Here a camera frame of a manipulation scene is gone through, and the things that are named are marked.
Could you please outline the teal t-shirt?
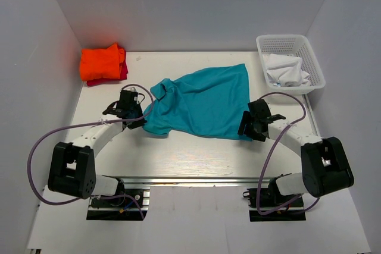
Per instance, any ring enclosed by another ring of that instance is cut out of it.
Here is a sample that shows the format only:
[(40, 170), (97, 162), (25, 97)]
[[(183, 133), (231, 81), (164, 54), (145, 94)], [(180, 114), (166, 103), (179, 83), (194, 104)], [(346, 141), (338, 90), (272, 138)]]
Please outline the teal t-shirt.
[(245, 64), (198, 70), (176, 80), (163, 79), (151, 87), (155, 97), (146, 108), (143, 129), (165, 137), (170, 131), (191, 135), (246, 140), (238, 134), (247, 111), (249, 77)]

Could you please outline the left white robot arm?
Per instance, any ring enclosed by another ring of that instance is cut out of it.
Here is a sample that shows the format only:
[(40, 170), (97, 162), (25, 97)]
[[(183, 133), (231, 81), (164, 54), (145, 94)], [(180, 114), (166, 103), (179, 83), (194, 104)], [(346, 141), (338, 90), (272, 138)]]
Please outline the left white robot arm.
[(48, 177), (48, 189), (80, 199), (105, 196), (114, 206), (121, 205), (126, 191), (121, 179), (97, 175), (95, 158), (126, 128), (142, 127), (146, 120), (135, 88), (122, 90), (119, 100), (102, 113), (100, 125), (91, 127), (71, 142), (55, 145)]

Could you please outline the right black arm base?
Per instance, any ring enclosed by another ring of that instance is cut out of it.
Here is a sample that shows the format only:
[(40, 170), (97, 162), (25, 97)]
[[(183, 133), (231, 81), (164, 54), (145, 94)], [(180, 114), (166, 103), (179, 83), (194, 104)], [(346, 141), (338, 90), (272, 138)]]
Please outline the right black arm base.
[[(276, 185), (276, 180), (282, 177), (278, 176), (269, 180), (268, 185), (261, 188), (259, 195), (261, 211), (269, 211), (279, 207), (293, 199), (296, 195), (283, 196), (280, 194)], [(242, 196), (249, 202), (249, 220), (251, 222), (286, 222), (286, 221), (305, 221), (304, 201), (301, 197), (282, 208), (268, 214), (261, 215), (257, 211), (257, 188), (246, 189)]]

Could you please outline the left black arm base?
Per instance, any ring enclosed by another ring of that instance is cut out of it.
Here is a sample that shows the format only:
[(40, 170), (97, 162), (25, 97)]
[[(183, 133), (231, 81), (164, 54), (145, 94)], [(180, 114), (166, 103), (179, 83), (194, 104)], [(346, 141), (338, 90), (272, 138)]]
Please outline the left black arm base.
[(150, 188), (119, 178), (113, 199), (91, 198), (88, 221), (143, 221), (149, 208)]

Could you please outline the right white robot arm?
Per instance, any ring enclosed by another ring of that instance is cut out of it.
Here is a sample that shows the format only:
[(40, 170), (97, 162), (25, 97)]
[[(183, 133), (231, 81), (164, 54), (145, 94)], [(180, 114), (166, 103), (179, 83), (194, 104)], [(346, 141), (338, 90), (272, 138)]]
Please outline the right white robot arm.
[(270, 112), (263, 99), (248, 104), (238, 134), (252, 140), (274, 141), (268, 157), (279, 144), (301, 159), (301, 172), (272, 178), (268, 183), (270, 201), (284, 205), (294, 195), (309, 194), (315, 198), (347, 189), (354, 185), (354, 176), (341, 141), (336, 137), (322, 138), (309, 134), (286, 117)]

